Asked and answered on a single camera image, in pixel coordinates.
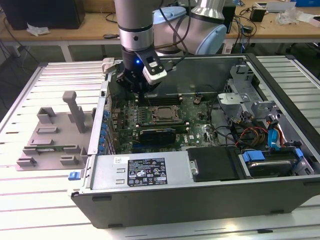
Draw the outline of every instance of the small black box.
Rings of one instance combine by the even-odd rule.
[[[78,29],[85,19],[83,0],[0,0],[14,30],[34,27]]]
[[[236,5],[232,0],[225,0],[224,6],[222,9],[222,14],[224,16],[224,25],[226,26],[226,33],[230,33],[232,21],[235,16]]]
[[[266,9],[253,7],[250,14],[250,20],[252,22],[260,23],[264,19],[265,13],[266,13]]]

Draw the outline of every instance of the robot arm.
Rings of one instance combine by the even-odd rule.
[[[167,75],[166,68],[155,51],[155,45],[176,43],[178,39],[167,21],[156,24],[154,27],[153,11],[159,9],[160,5],[167,5],[174,1],[115,0],[114,2],[124,65],[123,74],[118,83],[130,92],[142,96],[145,92],[157,87],[161,78]],[[180,36],[186,34],[189,18],[191,18],[190,31],[183,41],[189,53],[215,53],[214,49],[219,49],[227,30],[222,25],[224,2],[225,0],[198,0],[197,6],[192,9],[189,16],[183,14],[170,18],[170,24]],[[204,51],[212,47],[214,49],[211,51]],[[184,50],[181,43],[173,48]]]

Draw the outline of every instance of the side panel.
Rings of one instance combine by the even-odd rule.
[[[320,193],[319,182],[278,181],[173,190],[73,194],[98,229],[290,213]]]

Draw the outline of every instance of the wooden workbench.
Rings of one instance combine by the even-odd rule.
[[[245,6],[237,7],[236,13],[242,9],[251,7],[255,0],[244,0]],[[320,7],[299,7],[299,10],[320,15]],[[250,40],[251,43],[309,43],[320,42],[320,28],[316,28],[309,23],[299,22],[298,24],[279,25],[276,23],[276,14],[269,13],[264,16],[261,23],[256,23],[257,31]],[[252,25],[249,21],[242,19],[243,25]],[[105,34],[118,34],[118,25],[107,22],[101,13],[87,13],[79,29],[50,29],[51,33],[42,36],[33,36],[25,30],[15,31],[12,28],[12,34],[22,44],[30,45],[55,45],[60,46],[66,61],[72,61],[69,51],[70,45],[111,45],[119,44],[118,39],[106,40]],[[238,36],[238,27],[233,24],[231,32],[226,36],[226,48],[232,46]],[[15,46],[17,43],[9,35],[3,24],[3,16],[0,19],[0,39],[7,46]]]

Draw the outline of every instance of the red wire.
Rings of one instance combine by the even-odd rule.
[[[241,137],[246,133],[246,131],[250,130],[250,129],[260,129],[260,130],[263,130],[266,134],[268,133],[267,130],[265,130],[263,127],[258,127],[258,126],[255,126],[255,127],[248,127],[246,128],[243,133],[241,133],[239,139],[241,139]]]

